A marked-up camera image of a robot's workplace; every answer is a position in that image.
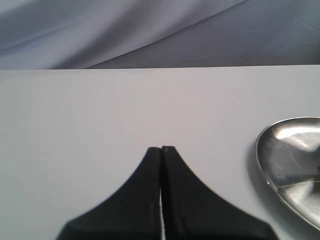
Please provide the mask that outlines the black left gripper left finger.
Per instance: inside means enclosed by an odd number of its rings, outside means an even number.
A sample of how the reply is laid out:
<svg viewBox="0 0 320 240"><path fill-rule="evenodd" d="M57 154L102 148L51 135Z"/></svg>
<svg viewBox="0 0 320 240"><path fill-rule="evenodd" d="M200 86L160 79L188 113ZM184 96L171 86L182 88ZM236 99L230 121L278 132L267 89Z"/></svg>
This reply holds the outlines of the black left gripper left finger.
<svg viewBox="0 0 320 240"><path fill-rule="evenodd" d="M128 180L108 199L65 224L59 240L160 240L162 154L147 149Z"/></svg>

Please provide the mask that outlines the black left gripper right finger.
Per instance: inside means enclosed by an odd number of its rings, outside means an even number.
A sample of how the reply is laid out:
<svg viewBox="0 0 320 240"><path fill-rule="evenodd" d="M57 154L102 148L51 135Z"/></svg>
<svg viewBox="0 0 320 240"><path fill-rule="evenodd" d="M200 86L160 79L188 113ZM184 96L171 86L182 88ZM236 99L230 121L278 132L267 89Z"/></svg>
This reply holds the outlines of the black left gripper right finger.
<svg viewBox="0 0 320 240"><path fill-rule="evenodd" d="M272 227L208 188L173 146L162 147L161 201L167 240L276 240Z"/></svg>

